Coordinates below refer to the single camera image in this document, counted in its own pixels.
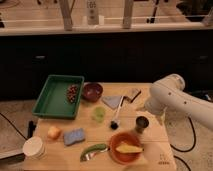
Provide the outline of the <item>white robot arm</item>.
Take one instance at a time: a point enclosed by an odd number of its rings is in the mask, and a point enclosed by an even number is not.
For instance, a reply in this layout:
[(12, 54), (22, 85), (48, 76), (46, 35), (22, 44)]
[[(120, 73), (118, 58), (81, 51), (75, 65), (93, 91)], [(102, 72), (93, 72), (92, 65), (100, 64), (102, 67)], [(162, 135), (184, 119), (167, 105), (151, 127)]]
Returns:
[(150, 96), (145, 101), (145, 109), (157, 116), (166, 107), (188, 114), (197, 122), (213, 131), (213, 103), (184, 92), (185, 81), (178, 74), (170, 74), (151, 84)]

